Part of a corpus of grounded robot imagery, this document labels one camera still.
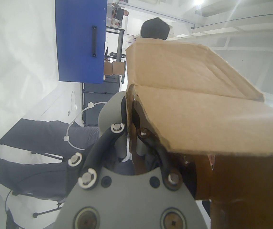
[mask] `trouser leg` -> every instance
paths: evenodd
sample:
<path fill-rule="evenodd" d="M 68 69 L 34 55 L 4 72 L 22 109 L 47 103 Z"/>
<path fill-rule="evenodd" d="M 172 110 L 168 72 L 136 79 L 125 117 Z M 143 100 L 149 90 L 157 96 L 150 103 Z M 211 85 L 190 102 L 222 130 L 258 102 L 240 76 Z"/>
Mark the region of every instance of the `trouser leg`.
<path fill-rule="evenodd" d="M 0 144 L 68 158 L 80 151 L 63 140 L 67 127 L 68 123 L 61 121 L 21 119 L 0 139 Z M 98 140 L 99 129 L 72 125 L 69 129 L 69 137 L 74 146 L 87 148 Z"/>
<path fill-rule="evenodd" d="M 66 197 L 66 164 L 19 164 L 0 159 L 0 183 L 17 194 L 55 201 Z"/>

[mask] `white cable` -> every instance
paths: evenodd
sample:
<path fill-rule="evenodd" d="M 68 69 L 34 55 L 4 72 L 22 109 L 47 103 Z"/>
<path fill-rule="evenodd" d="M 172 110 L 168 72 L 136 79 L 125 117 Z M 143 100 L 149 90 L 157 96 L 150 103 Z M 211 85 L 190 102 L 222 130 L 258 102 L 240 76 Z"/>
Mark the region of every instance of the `white cable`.
<path fill-rule="evenodd" d="M 94 104 L 93 102 L 89 102 L 89 103 L 87 104 L 87 107 L 86 107 L 84 110 L 82 110 L 82 111 L 75 117 L 75 119 L 73 119 L 73 121 L 69 124 L 69 126 L 67 127 L 66 136 L 63 137 L 63 140 L 64 140 L 64 141 L 67 141 L 67 142 L 69 143 L 69 145 L 71 145 L 73 148 L 79 149 L 79 150 L 84 150 L 84 148 L 77 148 L 77 147 L 75 147 L 73 144 L 71 144 L 71 142 L 70 142 L 70 137 L 69 137 L 69 129 L 70 129 L 70 126 L 74 123 L 74 121 L 77 119 L 77 117 L 78 117 L 81 113 L 83 113 L 84 111 L 88 110 L 89 108 L 93 108 L 95 105 L 98 105 L 98 104 L 106 104 L 106 102 L 97 102 L 97 103 L 95 103 L 95 104 Z"/>

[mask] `cardboard box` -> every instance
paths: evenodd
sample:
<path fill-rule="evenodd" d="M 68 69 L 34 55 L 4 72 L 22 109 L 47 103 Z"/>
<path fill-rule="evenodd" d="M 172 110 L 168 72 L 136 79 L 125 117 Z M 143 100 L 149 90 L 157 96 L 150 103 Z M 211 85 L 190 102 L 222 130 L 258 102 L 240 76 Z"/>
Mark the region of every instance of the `cardboard box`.
<path fill-rule="evenodd" d="M 125 63 L 124 62 L 113 62 L 113 70 L 114 75 L 124 75 L 125 74 Z"/>
<path fill-rule="evenodd" d="M 142 127 L 169 152 L 194 155 L 213 229 L 273 228 L 273 109 L 263 94 L 202 45 L 140 38 L 126 54 L 130 137 L 135 100 Z"/>
<path fill-rule="evenodd" d="M 104 75 L 124 75 L 125 63 L 124 62 L 105 62 L 104 63 Z"/>
<path fill-rule="evenodd" d="M 110 62 L 105 62 L 104 63 L 103 74 L 104 75 L 113 75 L 112 69 L 113 69 L 113 64 L 110 63 Z"/>

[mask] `blue panel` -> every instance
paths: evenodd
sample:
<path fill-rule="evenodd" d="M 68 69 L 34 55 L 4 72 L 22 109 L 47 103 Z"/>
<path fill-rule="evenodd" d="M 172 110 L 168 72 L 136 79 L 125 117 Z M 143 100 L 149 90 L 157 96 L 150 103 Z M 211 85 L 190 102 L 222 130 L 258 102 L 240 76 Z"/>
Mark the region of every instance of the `blue panel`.
<path fill-rule="evenodd" d="M 55 14 L 59 81 L 103 83 L 107 0 L 55 0 Z"/>

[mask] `black cabinet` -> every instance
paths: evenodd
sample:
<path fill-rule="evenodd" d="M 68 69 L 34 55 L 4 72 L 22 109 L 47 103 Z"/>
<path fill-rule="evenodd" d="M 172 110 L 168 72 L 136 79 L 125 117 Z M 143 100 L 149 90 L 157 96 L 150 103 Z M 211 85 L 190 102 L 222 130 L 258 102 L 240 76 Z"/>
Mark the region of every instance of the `black cabinet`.
<path fill-rule="evenodd" d="M 102 84 L 83 83 L 83 109 L 87 107 L 89 102 L 107 102 L 119 91 L 119 86 L 119 75 L 106 75 Z M 98 126 L 98 116 L 103 106 L 103 104 L 99 104 L 83 112 L 84 126 Z"/>

